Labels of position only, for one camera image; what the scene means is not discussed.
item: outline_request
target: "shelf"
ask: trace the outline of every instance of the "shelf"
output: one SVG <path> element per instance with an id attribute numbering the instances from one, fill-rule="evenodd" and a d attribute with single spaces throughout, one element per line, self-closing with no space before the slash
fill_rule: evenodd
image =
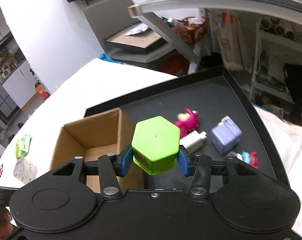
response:
<path id="1" fill-rule="evenodd" d="M 9 74 L 8 76 L 6 76 L 5 79 L 3 79 L 2 81 L 0 80 L 1 84 L 4 84 L 8 78 L 26 61 L 26 59 L 23 59 Z"/>
<path id="2" fill-rule="evenodd" d="M 302 25 L 302 4 L 290 0 L 149 0 L 129 7 L 132 17 L 153 11 L 208 8 L 254 12 Z"/>
<path id="3" fill-rule="evenodd" d="M 266 85 L 262 85 L 260 83 L 256 83 L 256 82 L 253 82 L 253 81 L 252 81 L 251 84 L 252 84 L 252 87 L 254 87 L 254 88 L 257 88 L 259 90 L 262 90 L 264 92 L 272 94 L 272 95 L 274 95 L 276 97 L 282 98 L 283 100 L 286 100 L 286 101 L 294 104 L 294 102 L 292 100 L 292 97 L 290 95 L 286 94 L 286 93 L 283 93 L 283 92 L 278 91 L 278 90 L 276 90 L 274 88 L 271 88 L 271 87 L 268 87 Z"/>
<path id="4" fill-rule="evenodd" d="M 261 39 L 272 41 L 280 45 L 287 46 L 296 51 L 302 52 L 302 44 L 297 43 L 296 41 L 292 41 L 288 38 L 281 37 L 272 33 L 265 32 L 263 30 L 259 31 Z"/>

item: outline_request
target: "blue gripper pad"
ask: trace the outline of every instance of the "blue gripper pad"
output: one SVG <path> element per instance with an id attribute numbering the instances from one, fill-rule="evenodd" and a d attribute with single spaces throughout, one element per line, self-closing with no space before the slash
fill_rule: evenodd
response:
<path id="1" fill-rule="evenodd" d="M 132 147 L 130 147 L 127 150 L 127 152 L 122 156 L 121 167 L 120 167 L 120 172 L 122 176 L 125 176 L 128 173 L 132 160 L 133 160 L 133 150 Z"/>
<path id="2" fill-rule="evenodd" d="M 184 148 L 183 145 L 180 145 L 177 162 L 184 176 L 189 177 L 194 175 L 195 166 L 192 155 Z"/>

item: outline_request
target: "human hand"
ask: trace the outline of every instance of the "human hand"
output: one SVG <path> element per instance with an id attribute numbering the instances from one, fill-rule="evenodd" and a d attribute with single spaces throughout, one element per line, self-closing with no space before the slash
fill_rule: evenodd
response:
<path id="1" fill-rule="evenodd" d="M 3 214 L 4 221 L 0 224 L 0 240 L 6 239 L 10 236 L 13 225 L 10 223 L 12 215 L 9 211 Z"/>

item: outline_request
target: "black table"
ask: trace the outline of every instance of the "black table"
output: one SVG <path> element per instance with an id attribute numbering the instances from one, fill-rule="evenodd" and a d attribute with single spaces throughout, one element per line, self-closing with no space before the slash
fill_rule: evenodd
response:
<path id="1" fill-rule="evenodd" d="M 213 160 L 224 160 L 211 143 L 211 129 L 228 115 L 241 129 L 242 138 L 234 151 L 257 152 L 258 168 L 270 177 L 289 186 L 282 161 L 262 120 L 241 88 L 224 67 L 215 67 L 182 78 L 157 84 L 87 109 L 85 116 L 120 107 L 134 123 L 163 116 L 171 122 L 185 108 L 199 113 L 198 132 L 206 131 L 207 139 L 199 151 Z M 193 178 L 173 169 L 155 176 L 147 175 L 148 188 L 188 189 Z M 211 192 L 222 187 L 222 176 L 212 176 Z"/>

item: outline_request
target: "purple toy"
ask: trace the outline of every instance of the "purple toy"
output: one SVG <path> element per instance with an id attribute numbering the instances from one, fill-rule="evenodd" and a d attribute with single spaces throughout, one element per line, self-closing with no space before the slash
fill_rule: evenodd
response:
<path id="1" fill-rule="evenodd" d="M 178 114 L 178 121 L 174 124 L 180 128 L 180 138 L 182 138 L 199 127 L 198 112 L 187 108 L 186 113 Z"/>

